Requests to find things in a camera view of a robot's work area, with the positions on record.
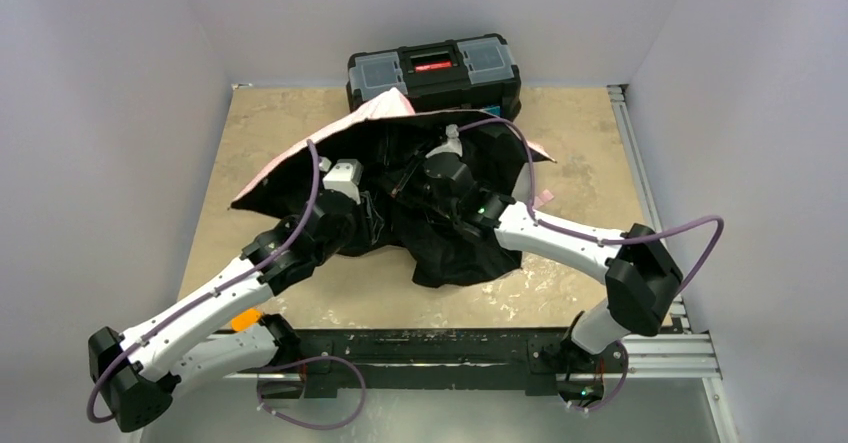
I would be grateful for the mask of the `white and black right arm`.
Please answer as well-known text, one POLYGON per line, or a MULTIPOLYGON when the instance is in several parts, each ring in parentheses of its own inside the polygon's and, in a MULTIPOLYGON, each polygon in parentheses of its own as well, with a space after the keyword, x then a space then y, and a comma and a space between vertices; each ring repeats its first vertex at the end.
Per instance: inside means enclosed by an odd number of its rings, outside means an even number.
POLYGON ((562 353, 598 355, 628 335, 659 333, 682 273, 651 228, 635 224, 619 232, 557 217, 536 220, 526 203, 481 186, 453 153, 425 159, 418 184, 426 204, 465 239, 544 257, 605 286, 605 299, 569 327, 562 353))

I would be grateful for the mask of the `pink and black folding umbrella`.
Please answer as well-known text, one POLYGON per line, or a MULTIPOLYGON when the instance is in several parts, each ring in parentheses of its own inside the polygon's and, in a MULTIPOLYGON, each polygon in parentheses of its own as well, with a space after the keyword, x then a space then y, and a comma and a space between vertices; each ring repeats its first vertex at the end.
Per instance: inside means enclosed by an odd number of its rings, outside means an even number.
POLYGON ((414 260, 414 283, 430 288, 500 278, 520 267, 522 253, 465 239, 426 204, 418 184, 426 154, 444 140, 451 124, 459 128, 461 160, 481 186, 524 203, 531 200, 527 176, 533 163, 546 159, 543 150, 486 112, 416 112, 393 90, 281 153, 233 199, 232 207, 272 217, 277 225, 302 214, 309 197, 324 188, 323 176, 335 162, 356 159, 363 165, 363 224, 333 256, 401 247, 414 260))

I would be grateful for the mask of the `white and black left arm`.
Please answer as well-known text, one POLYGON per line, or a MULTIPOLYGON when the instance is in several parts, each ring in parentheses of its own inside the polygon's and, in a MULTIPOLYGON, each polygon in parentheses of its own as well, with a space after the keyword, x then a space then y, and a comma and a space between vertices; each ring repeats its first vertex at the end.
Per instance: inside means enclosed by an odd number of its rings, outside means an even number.
POLYGON ((173 366, 230 319, 310 278, 362 226, 362 203, 360 193, 322 188, 301 215, 257 235, 187 300, 121 332, 92 334, 88 420, 132 432, 160 416, 185 380, 173 366))

